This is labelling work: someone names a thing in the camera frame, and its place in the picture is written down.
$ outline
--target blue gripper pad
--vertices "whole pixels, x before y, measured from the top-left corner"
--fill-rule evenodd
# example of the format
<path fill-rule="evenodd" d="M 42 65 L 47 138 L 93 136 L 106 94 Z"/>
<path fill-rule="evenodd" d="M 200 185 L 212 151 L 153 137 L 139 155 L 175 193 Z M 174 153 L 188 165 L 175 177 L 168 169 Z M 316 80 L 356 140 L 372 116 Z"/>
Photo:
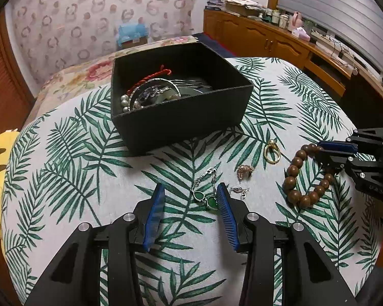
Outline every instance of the blue gripper pad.
<path fill-rule="evenodd" d="M 237 223 L 221 184 L 217 186 L 217 206 L 221 214 L 221 219 L 223 220 L 228 242 L 233 247 L 233 249 L 237 251 L 238 247 L 240 246 L 240 242 L 238 241 L 237 237 Z"/>
<path fill-rule="evenodd" d="M 155 242 L 159 228 L 160 220 L 163 218 L 164 200 L 166 194 L 164 193 L 163 185 L 160 185 L 156 192 L 156 198 L 150 209 L 149 215 L 145 224 L 145 236 L 143 238 L 143 248 L 146 252 L 150 251 L 150 247 Z"/>
<path fill-rule="evenodd" d="M 357 153 L 357 145 L 345 142 L 319 142 L 318 146 L 322 146 L 324 150 L 333 150 L 336 152 Z"/>

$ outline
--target wooden bead bracelet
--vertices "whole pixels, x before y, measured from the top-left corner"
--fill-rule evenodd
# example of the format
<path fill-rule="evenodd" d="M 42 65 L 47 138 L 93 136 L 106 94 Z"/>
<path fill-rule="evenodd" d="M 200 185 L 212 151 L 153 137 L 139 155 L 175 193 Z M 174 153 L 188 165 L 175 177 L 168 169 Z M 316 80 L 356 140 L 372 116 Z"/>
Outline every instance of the wooden bead bracelet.
<path fill-rule="evenodd" d="M 296 177 L 299 174 L 299 169 L 302 167 L 303 161 L 306 160 L 308 156 L 314 156 L 321 149 L 323 148 L 315 144 L 303 145 L 301 149 L 295 153 L 295 157 L 292 159 L 291 165 L 287 169 L 287 177 L 282 184 L 283 189 L 287 194 L 287 200 L 294 205 L 297 204 L 301 209 L 308 208 L 317 203 L 319 198 L 325 194 L 325 190 L 329 188 L 329 184 L 335 182 L 335 177 L 332 174 L 327 173 L 319 185 L 307 195 L 301 195 L 299 191 L 294 190 L 296 186 Z"/>

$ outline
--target green gemstone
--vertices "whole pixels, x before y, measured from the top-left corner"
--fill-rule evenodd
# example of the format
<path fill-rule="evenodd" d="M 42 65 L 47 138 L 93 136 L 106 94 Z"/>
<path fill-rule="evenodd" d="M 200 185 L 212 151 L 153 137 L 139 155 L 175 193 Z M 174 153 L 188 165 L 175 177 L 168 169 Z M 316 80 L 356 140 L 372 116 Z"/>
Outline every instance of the green gemstone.
<path fill-rule="evenodd" d="M 200 191 L 194 191 L 194 192 L 193 192 L 193 196 L 194 196 L 194 199 L 196 199 L 197 201 L 203 201 L 204 198 L 206 197 L 206 196 L 204 195 L 204 193 L 203 193 L 203 192 L 200 192 Z"/>
<path fill-rule="evenodd" d="M 219 208 L 217 206 L 217 200 L 214 197 L 208 197 L 207 198 L 207 207 L 210 210 L 218 210 Z"/>

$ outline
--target leaf print bedsheet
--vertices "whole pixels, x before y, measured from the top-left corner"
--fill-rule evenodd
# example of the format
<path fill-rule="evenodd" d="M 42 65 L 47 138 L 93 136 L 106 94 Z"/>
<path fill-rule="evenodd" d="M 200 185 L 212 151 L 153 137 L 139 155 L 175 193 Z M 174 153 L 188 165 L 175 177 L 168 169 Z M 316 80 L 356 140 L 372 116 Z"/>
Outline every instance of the leaf print bedsheet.
<path fill-rule="evenodd" d="M 301 221 L 320 242 L 356 294 L 378 256 L 383 227 L 372 199 L 342 172 L 337 185 L 305 211 L 288 206 L 284 168 L 304 143 L 343 140 L 354 128 L 338 105 L 311 79 L 279 59 L 229 59 L 255 87 L 238 127 L 182 141 L 134 157 L 110 117 L 110 84 L 73 98 L 32 122 L 19 135 L 7 167 L 2 202 L 5 254 L 22 302 L 57 250 L 81 222 L 113 222 L 166 188 L 159 236 L 149 254 L 137 254 L 145 305 L 238 305 L 246 255 L 228 244 L 217 212 L 193 200 L 193 181 L 209 167 L 219 182 L 237 186 L 240 164 L 256 167 L 245 198 L 271 222 Z M 268 164 L 262 150 L 276 139 L 281 162 Z M 323 177 L 305 161 L 297 178 L 303 194 Z M 203 179 L 199 191 L 209 192 Z M 108 252 L 102 252 L 100 295 L 107 305 Z M 275 255 L 274 304 L 282 298 L 281 255 Z"/>

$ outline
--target gold ring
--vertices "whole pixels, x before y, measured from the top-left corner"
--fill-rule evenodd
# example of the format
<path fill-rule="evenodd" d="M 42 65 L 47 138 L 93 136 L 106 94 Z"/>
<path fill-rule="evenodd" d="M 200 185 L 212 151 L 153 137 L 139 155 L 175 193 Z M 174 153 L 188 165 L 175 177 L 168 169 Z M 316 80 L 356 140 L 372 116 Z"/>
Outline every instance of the gold ring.
<path fill-rule="evenodd" d="M 267 156 L 267 152 L 270 151 L 270 150 L 274 150 L 274 151 L 277 152 L 277 159 L 276 159 L 275 161 L 270 160 L 270 159 L 268 158 L 268 156 Z M 265 158 L 265 160 L 266 160 L 268 163 L 270 163 L 270 164 L 276 164 L 276 163 L 278 163 L 279 160 L 281 159 L 281 151 L 279 150 L 279 148 L 278 148 L 276 142 L 275 142 L 273 139 L 270 139 L 270 140 L 268 141 L 268 144 L 264 147 L 264 152 L 263 152 L 263 154 L 264 154 L 264 158 Z"/>

